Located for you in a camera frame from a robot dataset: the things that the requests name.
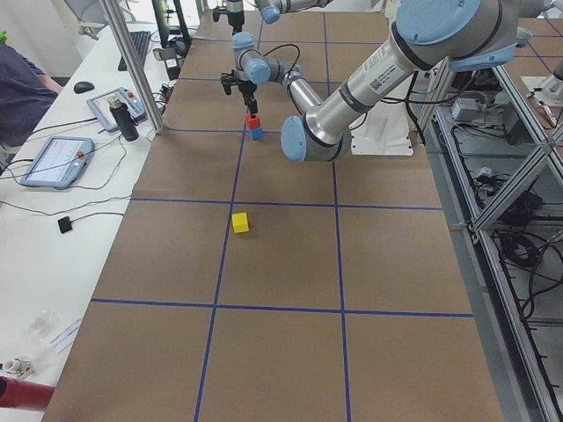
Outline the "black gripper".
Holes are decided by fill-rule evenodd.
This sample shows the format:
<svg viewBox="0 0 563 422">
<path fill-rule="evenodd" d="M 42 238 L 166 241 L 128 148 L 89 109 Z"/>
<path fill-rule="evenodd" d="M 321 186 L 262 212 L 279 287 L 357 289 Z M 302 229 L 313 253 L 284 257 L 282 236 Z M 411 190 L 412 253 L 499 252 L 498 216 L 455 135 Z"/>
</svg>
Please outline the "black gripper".
<svg viewBox="0 0 563 422">
<path fill-rule="evenodd" d="M 228 23 L 232 27 L 232 32 L 242 32 L 245 23 L 244 1 L 226 0 L 225 8 L 227 12 Z"/>
<path fill-rule="evenodd" d="M 255 116 L 258 113 L 258 102 L 254 97 L 254 92 L 257 90 L 257 85 L 254 84 L 246 73 L 242 70 L 237 71 L 238 90 L 246 99 L 248 113 Z"/>
</svg>

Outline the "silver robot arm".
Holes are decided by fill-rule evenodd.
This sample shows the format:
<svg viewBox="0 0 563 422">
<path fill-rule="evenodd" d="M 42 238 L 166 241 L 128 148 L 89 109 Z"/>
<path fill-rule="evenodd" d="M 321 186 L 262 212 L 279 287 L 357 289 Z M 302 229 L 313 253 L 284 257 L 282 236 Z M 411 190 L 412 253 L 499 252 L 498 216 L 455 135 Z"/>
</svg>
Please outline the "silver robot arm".
<svg viewBox="0 0 563 422">
<path fill-rule="evenodd" d="M 259 11 L 262 20 L 267 24 L 276 22 L 282 14 L 305 11 L 311 8 L 325 8 L 331 0 L 257 0 L 254 7 Z M 213 19 L 225 15 L 232 28 L 232 33 L 241 33 L 245 24 L 244 1 L 223 1 L 213 10 Z"/>
<path fill-rule="evenodd" d="M 542 1 L 402 1 L 388 40 L 327 99 L 311 88 L 298 66 L 262 55 L 248 32 L 232 37 L 234 74 L 253 84 L 277 82 L 293 100 L 300 113 L 281 128 L 288 159 L 331 162 L 351 149 L 351 124 L 414 72 L 430 70 L 444 58 L 454 71 L 509 62 L 519 19 L 536 17 L 544 7 Z"/>
</svg>

